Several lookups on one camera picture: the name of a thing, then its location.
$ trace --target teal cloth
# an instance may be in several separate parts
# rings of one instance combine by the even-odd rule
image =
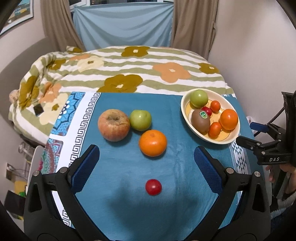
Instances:
[[[173,3],[76,7],[73,21],[86,50],[119,45],[169,47]]]
[[[202,145],[224,167],[234,167],[228,145],[216,145],[197,137],[186,125],[180,110],[181,96],[156,94],[102,93],[93,111],[82,146],[100,148],[100,160],[77,199],[110,240],[172,241],[183,240],[198,225],[214,204],[212,193],[196,165],[194,149]],[[245,115],[234,97],[226,97],[235,107],[241,134],[252,136]],[[157,158],[144,156],[138,146],[141,132],[131,130],[121,142],[108,142],[100,134],[97,121],[107,109],[120,109],[130,115],[134,109],[152,115],[152,129],[163,132],[168,140],[166,152]],[[256,158],[249,155],[252,170]],[[149,196],[145,183],[155,178],[162,192]],[[238,194],[223,221],[227,225],[235,212]]]

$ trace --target person's hand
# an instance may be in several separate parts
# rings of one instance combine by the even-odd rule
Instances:
[[[283,170],[284,172],[290,173],[290,179],[289,179],[289,183],[288,186],[285,190],[285,193],[289,194],[292,193],[296,190],[296,167],[292,166],[290,163],[287,164],[280,164],[280,169]],[[274,178],[274,171],[272,166],[267,166],[265,168],[266,171],[270,170],[270,174],[269,174],[269,181],[274,183],[275,182],[275,178]]]

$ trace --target kiwi sticker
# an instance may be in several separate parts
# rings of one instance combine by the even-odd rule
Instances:
[[[204,112],[204,111],[202,111],[202,112],[200,113],[200,116],[201,116],[202,118],[206,119],[206,118],[207,118],[207,113]]]

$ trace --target beige curtain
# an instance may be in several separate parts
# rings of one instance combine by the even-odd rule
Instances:
[[[174,0],[171,47],[208,58],[215,37],[218,0]]]
[[[41,15],[45,35],[56,51],[65,52],[67,46],[85,51],[71,18],[69,0],[41,0]]]

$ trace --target orange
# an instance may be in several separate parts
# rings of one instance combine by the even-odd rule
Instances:
[[[220,135],[220,132],[221,132],[220,123],[219,122],[213,122],[211,124],[209,132],[208,132],[209,137],[212,138],[212,139],[215,139]]]
[[[167,146],[165,135],[157,130],[148,130],[144,132],[139,139],[139,147],[147,156],[161,155]]]
[[[210,108],[213,112],[218,112],[221,108],[219,101],[213,100],[210,104]]]
[[[228,131],[233,130],[237,126],[238,121],[239,117],[235,110],[232,109],[224,110],[219,119],[221,126]]]

